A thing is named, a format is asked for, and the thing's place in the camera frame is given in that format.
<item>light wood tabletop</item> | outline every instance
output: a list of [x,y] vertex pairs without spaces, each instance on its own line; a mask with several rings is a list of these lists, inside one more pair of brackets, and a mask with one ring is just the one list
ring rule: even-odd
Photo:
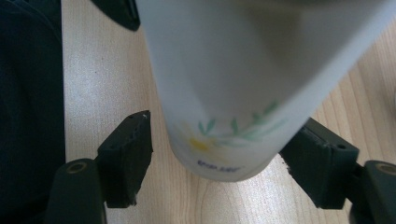
[[[107,209],[108,223],[348,223],[317,209],[275,157],[238,183],[187,171],[168,143],[143,29],[127,31],[89,0],[63,0],[66,158],[95,158],[128,115],[149,109],[154,153],[137,206]],[[396,21],[366,51],[313,118],[361,150],[359,163],[396,163]]]

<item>black fabric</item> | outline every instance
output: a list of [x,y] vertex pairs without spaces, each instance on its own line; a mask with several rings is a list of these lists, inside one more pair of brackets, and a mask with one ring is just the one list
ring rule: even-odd
[[0,223],[65,163],[62,64],[60,0],[0,0]]

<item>wooden table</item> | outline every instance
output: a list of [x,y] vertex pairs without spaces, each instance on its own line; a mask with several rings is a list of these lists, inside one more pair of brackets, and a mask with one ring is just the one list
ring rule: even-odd
[[[132,113],[152,113],[154,154],[137,206],[107,209],[109,223],[347,223],[317,209],[276,157],[259,175],[217,183],[187,171],[169,147],[142,29],[129,32],[88,0],[63,0],[68,161],[96,149]],[[396,21],[313,117],[361,149],[359,163],[396,162]]]

